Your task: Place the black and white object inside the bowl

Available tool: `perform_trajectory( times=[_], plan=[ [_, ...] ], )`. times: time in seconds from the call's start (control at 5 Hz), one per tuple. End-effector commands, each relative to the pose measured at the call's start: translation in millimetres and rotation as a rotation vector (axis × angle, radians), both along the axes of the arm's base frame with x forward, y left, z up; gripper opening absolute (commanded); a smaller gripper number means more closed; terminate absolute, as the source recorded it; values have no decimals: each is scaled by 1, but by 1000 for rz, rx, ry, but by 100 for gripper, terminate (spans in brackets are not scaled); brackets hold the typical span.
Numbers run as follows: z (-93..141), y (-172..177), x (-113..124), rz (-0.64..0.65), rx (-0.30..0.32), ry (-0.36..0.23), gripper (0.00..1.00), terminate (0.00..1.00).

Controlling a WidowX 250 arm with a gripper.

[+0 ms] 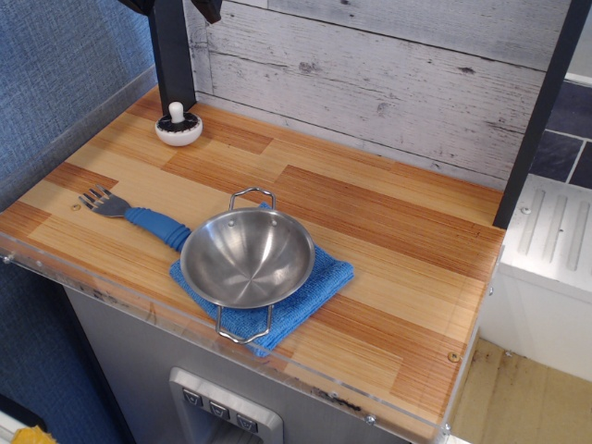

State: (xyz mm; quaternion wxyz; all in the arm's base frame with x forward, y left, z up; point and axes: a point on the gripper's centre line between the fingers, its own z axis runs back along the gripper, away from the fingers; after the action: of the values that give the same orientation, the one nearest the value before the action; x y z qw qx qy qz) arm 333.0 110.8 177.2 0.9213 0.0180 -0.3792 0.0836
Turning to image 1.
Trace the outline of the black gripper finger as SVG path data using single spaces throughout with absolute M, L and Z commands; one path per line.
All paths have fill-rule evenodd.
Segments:
M 145 0 L 118 0 L 119 3 L 138 14 L 148 13 L 148 2 Z
M 191 3 L 209 24 L 214 24 L 221 20 L 222 0 L 191 0 Z

